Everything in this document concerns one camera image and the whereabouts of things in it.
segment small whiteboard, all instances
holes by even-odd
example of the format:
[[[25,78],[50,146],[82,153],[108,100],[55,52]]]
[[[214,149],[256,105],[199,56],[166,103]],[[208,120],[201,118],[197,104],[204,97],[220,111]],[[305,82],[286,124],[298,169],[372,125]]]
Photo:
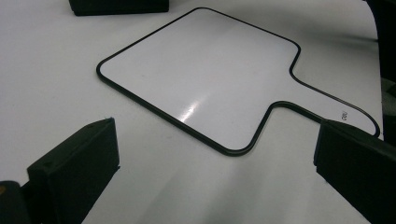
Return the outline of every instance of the small whiteboard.
[[[379,135],[361,109],[299,81],[293,41],[196,8],[101,61],[99,77],[228,155],[248,152],[271,110],[292,109]]]

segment black edge trim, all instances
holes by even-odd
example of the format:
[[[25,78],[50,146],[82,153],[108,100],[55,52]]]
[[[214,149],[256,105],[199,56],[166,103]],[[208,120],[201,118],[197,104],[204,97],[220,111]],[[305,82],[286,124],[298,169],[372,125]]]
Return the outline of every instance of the black edge trim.
[[[290,39],[287,39],[287,38],[284,37],[284,36],[277,35],[277,34],[272,33],[272,32],[270,32],[270,31],[264,30],[264,29],[262,29],[262,28],[260,28],[260,27],[258,27],[258,26],[252,25],[252,24],[247,23],[247,22],[245,22],[245,21],[238,20],[237,18],[231,17],[231,16],[229,16],[229,15],[226,15],[226,14],[224,14],[224,13],[218,12],[218,11],[216,11],[216,10],[214,10],[214,9],[211,9],[211,8],[208,8],[208,7],[197,7],[197,8],[195,8],[195,9],[191,10],[190,12],[188,12],[188,13],[186,13],[186,14],[180,16],[179,18],[177,18],[177,19],[175,19],[175,20],[173,20],[173,21],[171,21],[171,22],[165,24],[163,27],[157,29],[156,31],[154,31],[154,32],[152,32],[152,33],[150,33],[150,34],[148,34],[148,35],[145,35],[144,37],[142,37],[142,38],[140,38],[139,40],[135,41],[133,44],[131,44],[131,45],[129,45],[129,46],[127,46],[127,47],[121,49],[120,51],[114,53],[113,55],[111,55],[111,56],[105,58],[104,60],[102,60],[101,62],[99,62],[99,64],[96,66],[96,73],[97,73],[97,75],[99,76],[99,78],[100,78],[102,81],[104,81],[107,85],[109,85],[110,87],[112,87],[113,89],[115,89],[115,90],[119,91],[120,93],[126,95],[127,97],[129,97],[129,98],[131,98],[132,100],[136,101],[137,103],[139,103],[140,105],[142,105],[143,107],[145,107],[146,109],[148,109],[149,111],[151,111],[151,112],[153,112],[154,114],[156,114],[157,116],[160,116],[161,118],[167,120],[167,121],[170,122],[171,124],[175,125],[175,126],[178,127],[179,129],[181,129],[182,131],[184,131],[184,132],[188,133],[189,135],[191,135],[191,136],[197,138],[198,140],[200,140],[201,142],[207,144],[208,146],[213,147],[216,151],[218,151],[218,152],[220,152],[221,154],[224,154],[224,155],[226,155],[226,156],[232,156],[232,157],[243,156],[243,155],[247,154],[251,149],[253,149],[255,143],[256,143],[257,140],[259,139],[259,136],[260,136],[260,134],[261,134],[261,132],[262,132],[263,127],[265,126],[266,121],[268,120],[268,118],[269,118],[269,116],[270,116],[270,114],[271,114],[271,112],[272,112],[272,110],[273,110],[274,108],[277,108],[277,107],[284,107],[284,108],[290,109],[290,110],[292,110],[292,111],[294,111],[294,112],[297,112],[297,113],[299,113],[299,114],[301,114],[301,115],[303,115],[303,116],[305,116],[305,117],[307,117],[307,118],[309,118],[309,119],[312,119],[313,121],[315,121],[315,122],[317,122],[317,123],[321,123],[321,121],[323,120],[322,117],[320,117],[319,115],[314,114],[314,113],[312,113],[312,112],[310,112],[310,111],[308,111],[308,110],[306,110],[306,109],[300,107],[299,105],[296,105],[296,104],[291,103],[291,102],[286,102],[286,101],[275,102],[275,103],[272,103],[272,104],[268,107],[268,109],[267,109],[267,111],[266,111],[264,117],[262,118],[262,121],[260,122],[259,127],[257,128],[256,132],[254,133],[254,135],[253,135],[253,137],[252,137],[250,143],[249,143],[246,147],[241,148],[241,149],[237,149],[237,150],[235,150],[235,149],[229,149],[229,148],[224,147],[224,146],[222,146],[221,144],[215,142],[214,140],[212,140],[211,138],[205,136],[204,134],[201,134],[201,133],[197,132],[197,131],[194,130],[192,127],[186,125],[185,123],[179,121],[178,119],[175,119],[174,117],[172,117],[172,116],[170,116],[169,114],[167,114],[167,113],[165,113],[164,111],[162,111],[160,108],[158,108],[158,107],[156,107],[156,106],[150,104],[150,103],[147,102],[146,100],[140,98],[139,96],[135,95],[134,93],[132,93],[132,92],[130,92],[130,91],[127,91],[126,89],[124,89],[124,88],[123,88],[122,86],[120,86],[119,84],[117,84],[117,83],[113,82],[112,80],[110,80],[109,78],[103,76],[103,74],[102,74],[101,71],[100,71],[100,67],[102,66],[102,64],[104,64],[105,62],[109,61],[110,59],[116,57],[117,55],[123,53],[125,50],[127,50],[127,49],[129,49],[130,47],[132,47],[132,46],[138,44],[139,42],[143,41],[144,39],[148,38],[149,36],[156,34],[157,32],[161,31],[162,29],[164,29],[165,27],[167,27],[167,26],[169,26],[170,24],[174,23],[175,21],[178,21],[178,20],[182,19],[183,17],[185,17],[185,16],[191,14],[193,11],[198,10],[198,9],[207,9],[207,10],[211,10],[211,11],[217,12],[217,13],[223,15],[223,16],[226,16],[226,17],[231,18],[231,19],[236,20],[236,21],[240,21],[240,22],[242,22],[242,23],[244,23],[244,24],[247,24],[247,25],[249,25],[249,26],[252,26],[252,27],[254,27],[254,28],[257,28],[257,29],[259,29],[259,30],[262,30],[262,31],[264,31],[264,32],[266,32],[266,33],[269,33],[269,34],[271,34],[271,35],[275,35],[275,36],[278,36],[278,37],[280,37],[280,38],[282,38],[282,39],[288,40],[290,43],[294,44],[294,45],[297,47],[298,51],[297,51],[297,53],[296,53],[296,56],[294,57],[293,62],[292,62],[291,65],[290,65],[289,73],[290,73],[291,77],[292,77],[295,81],[297,81],[298,83],[300,83],[301,85],[306,86],[307,88],[309,88],[309,89],[311,89],[311,90],[313,90],[313,91],[317,91],[317,92],[319,92],[319,93],[321,93],[321,94],[324,94],[324,95],[326,95],[326,96],[328,96],[328,97],[330,97],[330,98],[332,98],[332,99],[334,99],[334,100],[336,100],[336,101],[338,101],[338,102],[340,102],[340,103],[342,103],[342,104],[344,104],[344,105],[348,105],[348,106],[350,106],[350,107],[352,107],[352,108],[354,108],[354,109],[360,111],[360,112],[361,112],[362,114],[364,114],[367,118],[369,118],[369,119],[372,121],[372,123],[374,124],[374,126],[375,126],[375,134],[374,134],[373,136],[374,136],[374,137],[378,137],[378,136],[380,135],[380,129],[379,129],[378,124],[376,123],[376,121],[375,121],[368,113],[366,113],[365,111],[363,111],[362,109],[358,108],[358,107],[355,106],[355,105],[352,105],[352,104],[350,104],[350,103],[348,103],[348,102],[346,102],[346,101],[343,101],[343,100],[341,100],[341,99],[339,99],[339,98],[337,98],[337,97],[335,97],[335,96],[330,95],[330,94],[327,93],[327,92],[321,91],[321,90],[319,90],[319,89],[317,89],[317,88],[315,88],[315,87],[312,87],[312,86],[310,86],[310,85],[308,85],[308,84],[302,82],[301,80],[299,80],[299,79],[293,74],[293,68],[294,68],[295,64],[297,63],[297,60],[298,60],[298,58],[299,58],[299,56],[300,56],[300,54],[301,54],[301,48],[300,48],[300,46],[299,46],[296,42],[294,42],[294,41],[292,41],[292,40],[290,40]]]

